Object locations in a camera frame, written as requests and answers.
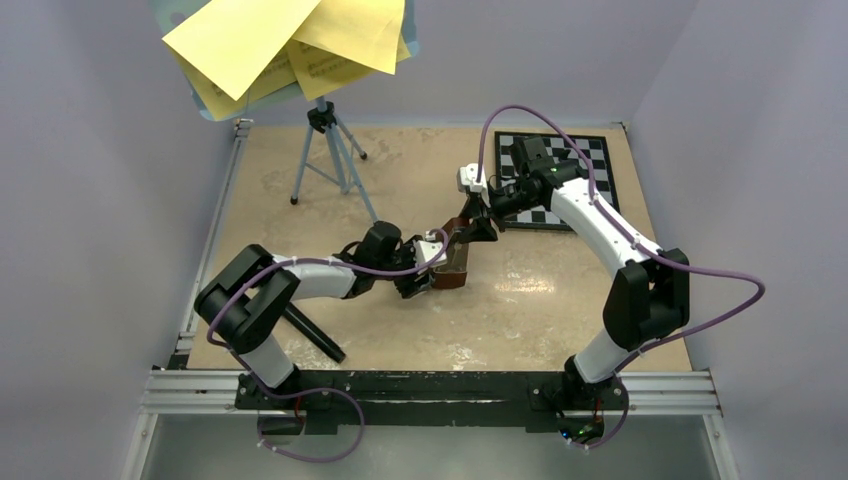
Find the brown wooden metronome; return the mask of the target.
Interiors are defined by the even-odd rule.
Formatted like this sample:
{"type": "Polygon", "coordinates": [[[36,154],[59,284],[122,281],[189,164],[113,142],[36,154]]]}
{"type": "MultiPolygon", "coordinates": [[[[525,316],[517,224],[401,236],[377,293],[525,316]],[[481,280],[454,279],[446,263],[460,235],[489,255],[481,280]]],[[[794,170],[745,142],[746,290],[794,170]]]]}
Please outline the brown wooden metronome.
{"type": "Polygon", "coordinates": [[[449,235],[447,262],[433,269],[433,289],[454,290],[466,285],[469,248],[458,239],[468,226],[469,221],[460,217],[452,218],[444,225],[443,229],[449,235]]]}

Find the yellow sheet music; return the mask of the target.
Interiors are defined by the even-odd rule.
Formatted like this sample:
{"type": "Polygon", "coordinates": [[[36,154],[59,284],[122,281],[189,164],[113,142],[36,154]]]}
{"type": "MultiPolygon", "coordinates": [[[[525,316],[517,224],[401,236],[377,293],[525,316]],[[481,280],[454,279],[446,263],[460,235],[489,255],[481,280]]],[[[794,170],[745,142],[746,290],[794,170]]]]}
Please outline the yellow sheet music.
{"type": "Polygon", "coordinates": [[[300,44],[295,56],[287,47],[266,65],[246,93],[234,100],[210,81],[180,54],[173,52],[180,69],[192,88],[192,97],[201,116],[210,121],[224,121],[272,104],[303,96],[314,100],[343,88],[376,71],[325,50],[300,44]]]}
{"type": "Polygon", "coordinates": [[[318,4],[318,0],[210,1],[163,41],[237,100],[318,4]]]}
{"type": "Polygon", "coordinates": [[[293,39],[393,74],[404,12],[403,0],[322,0],[293,39]]]}

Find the yellow sheet music back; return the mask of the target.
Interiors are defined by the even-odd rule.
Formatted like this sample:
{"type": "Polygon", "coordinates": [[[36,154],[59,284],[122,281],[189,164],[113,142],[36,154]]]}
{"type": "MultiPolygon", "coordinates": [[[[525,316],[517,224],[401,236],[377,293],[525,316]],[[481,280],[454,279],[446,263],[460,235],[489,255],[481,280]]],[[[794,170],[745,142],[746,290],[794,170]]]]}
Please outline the yellow sheet music back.
{"type": "Polygon", "coordinates": [[[272,104],[303,96],[314,100],[343,88],[376,71],[325,50],[300,44],[295,56],[287,47],[266,65],[246,93],[234,100],[210,81],[180,54],[173,52],[180,69],[192,88],[192,97],[201,116],[210,121],[224,121],[272,104]]]}

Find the light blue music stand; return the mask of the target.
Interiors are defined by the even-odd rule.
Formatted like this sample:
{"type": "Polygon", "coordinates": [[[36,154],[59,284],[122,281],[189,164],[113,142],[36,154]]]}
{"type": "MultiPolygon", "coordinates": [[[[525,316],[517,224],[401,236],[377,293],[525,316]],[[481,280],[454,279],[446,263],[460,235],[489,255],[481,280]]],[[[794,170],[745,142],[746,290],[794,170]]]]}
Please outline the light blue music stand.
{"type": "MultiPolygon", "coordinates": [[[[152,0],[149,2],[149,5],[152,8],[160,29],[163,33],[167,34],[189,16],[200,10],[206,3],[195,0],[152,0]]],[[[248,92],[243,102],[234,103],[230,100],[225,101],[223,96],[217,92],[217,87],[200,77],[200,75],[185,72],[184,76],[190,84],[192,99],[198,108],[199,114],[204,119],[215,122],[229,120],[235,122],[235,146],[232,149],[232,155],[237,160],[242,156],[243,144],[246,142],[248,131],[253,125],[253,121],[246,118],[245,115],[276,103],[291,100],[302,94],[299,84],[292,82],[263,95],[248,92]]],[[[367,160],[367,151],[360,145],[354,134],[343,122],[333,102],[323,97],[315,99],[314,107],[307,112],[307,119],[308,126],[304,146],[298,163],[290,203],[296,205],[299,202],[304,174],[306,171],[311,170],[325,180],[335,184],[343,195],[350,193],[352,189],[357,189],[370,219],[376,222],[378,216],[354,164],[356,158],[363,161],[367,160]],[[316,135],[322,135],[325,138],[332,165],[335,169],[333,174],[321,170],[310,162],[312,139],[316,135]]]]}

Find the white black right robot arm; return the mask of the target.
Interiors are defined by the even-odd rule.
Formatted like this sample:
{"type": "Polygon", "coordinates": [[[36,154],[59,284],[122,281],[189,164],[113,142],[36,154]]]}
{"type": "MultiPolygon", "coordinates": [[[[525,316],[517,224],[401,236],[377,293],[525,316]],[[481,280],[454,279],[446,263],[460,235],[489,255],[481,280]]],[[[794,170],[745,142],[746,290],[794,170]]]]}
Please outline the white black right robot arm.
{"type": "Polygon", "coordinates": [[[468,226],[462,244],[493,242],[507,220],[541,207],[570,227],[599,258],[612,278],[602,310],[603,328],[565,364],[564,399],[584,407],[601,384],[641,347],[662,340],[690,319],[688,259],[679,249],[664,250],[641,235],[606,199],[590,188],[589,162],[559,160],[539,136],[519,138],[509,148],[511,183],[494,187],[478,164],[461,167],[459,191],[467,196],[461,218],[468,226]]]}

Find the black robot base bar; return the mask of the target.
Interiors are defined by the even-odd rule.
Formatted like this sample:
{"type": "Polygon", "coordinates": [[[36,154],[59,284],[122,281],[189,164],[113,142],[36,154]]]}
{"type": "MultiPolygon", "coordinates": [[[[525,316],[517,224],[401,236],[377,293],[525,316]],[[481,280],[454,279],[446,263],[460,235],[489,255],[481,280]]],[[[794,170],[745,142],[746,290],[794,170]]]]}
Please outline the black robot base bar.
{"type": "Polygon", "coordinates": [[[578,430],[625,407],[620,386],[568,387],[555,371],[302,370],[267,395],[247,374],[235,406],[271,414],[297,410],[307,433],[342,425],[578,430]]]}

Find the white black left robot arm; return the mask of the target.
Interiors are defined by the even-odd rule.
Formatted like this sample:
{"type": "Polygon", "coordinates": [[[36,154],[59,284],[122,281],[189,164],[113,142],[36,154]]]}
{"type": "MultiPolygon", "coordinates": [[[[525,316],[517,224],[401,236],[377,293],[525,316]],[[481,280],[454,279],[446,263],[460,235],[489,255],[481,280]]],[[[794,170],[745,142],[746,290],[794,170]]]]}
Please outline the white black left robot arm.
{"type": "Polygon", "coordinates": [[[321,258],[274,255],[259,244],[244,247],[200,292],[194,312],[207,324],[210,342],[223,346],[260,381],[259,395],[272,408],[297,399],[298,368],[273,336],[294,302],[349,300],[393,283],[408,299],[428,290],[433,270],[447,260],[448,235],[434,229],[402,239],[386,221],[359,241],[321,258]]]}

